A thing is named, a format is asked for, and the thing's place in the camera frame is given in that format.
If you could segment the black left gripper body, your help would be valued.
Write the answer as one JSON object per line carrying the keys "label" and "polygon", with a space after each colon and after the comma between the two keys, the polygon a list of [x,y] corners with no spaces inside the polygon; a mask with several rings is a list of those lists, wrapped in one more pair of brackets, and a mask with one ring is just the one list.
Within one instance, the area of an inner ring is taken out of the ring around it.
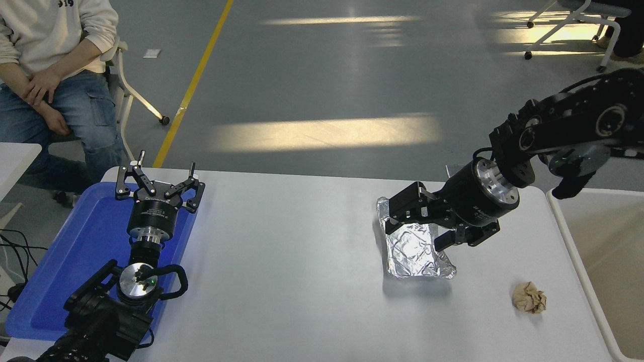
{"label": "black left gripper body", "polygon": [[138,187],[131,193],[133,209],[127,225],[131,238],[172,238],[179,209],[180,194],[173,194],[173,184],[150,181],[149,188]]}

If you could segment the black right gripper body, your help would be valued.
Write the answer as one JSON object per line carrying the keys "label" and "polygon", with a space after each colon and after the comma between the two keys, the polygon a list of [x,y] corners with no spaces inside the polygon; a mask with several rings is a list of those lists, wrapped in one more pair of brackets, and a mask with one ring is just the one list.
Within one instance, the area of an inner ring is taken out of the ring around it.
{"label": "black right gripper body", "polygon": [[496,162],[471,161],[444,184],[442,199],[467,224],[482,227],[518,208],[518,188]]}

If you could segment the seated person's right hand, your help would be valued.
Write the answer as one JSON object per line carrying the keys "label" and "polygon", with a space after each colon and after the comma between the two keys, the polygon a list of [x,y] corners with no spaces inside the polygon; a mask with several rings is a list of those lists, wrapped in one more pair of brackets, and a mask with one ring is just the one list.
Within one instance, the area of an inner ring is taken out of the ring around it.
{"label": "seated person's right hand", "polygon": [[53,131],[53,133],[61,136],[71,135],[71,129],[67,125],[62,114],[58,112],[58,110],[54,109],[50,105],[42,103],[39,106],[38,112],[43,117],[48,128]]}

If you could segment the seated person's left hand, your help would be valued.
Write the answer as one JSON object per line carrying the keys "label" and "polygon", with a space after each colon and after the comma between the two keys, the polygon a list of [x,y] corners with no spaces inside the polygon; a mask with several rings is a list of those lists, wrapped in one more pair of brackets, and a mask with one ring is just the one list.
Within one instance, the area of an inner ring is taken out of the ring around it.
{"label": "seated person's left hand", "polygon": [[53,101],[55,90],[61,81],[61,75],[54,68],[37,72],[22,91],[21,97],[29,105],[37,107],[42,101]]}

